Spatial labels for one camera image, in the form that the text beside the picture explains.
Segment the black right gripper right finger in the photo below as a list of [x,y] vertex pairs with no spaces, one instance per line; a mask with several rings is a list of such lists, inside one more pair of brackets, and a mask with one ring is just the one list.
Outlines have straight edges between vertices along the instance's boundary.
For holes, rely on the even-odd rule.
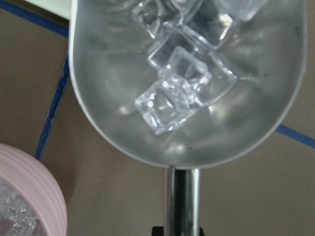
[[199,236],[205,236],[202,227],[199,228]]

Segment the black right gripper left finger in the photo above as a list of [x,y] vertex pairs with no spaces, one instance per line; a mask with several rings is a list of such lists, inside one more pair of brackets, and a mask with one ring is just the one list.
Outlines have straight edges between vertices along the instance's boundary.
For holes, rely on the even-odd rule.
[[163,226],[153,226],[151,236],[164,236]]

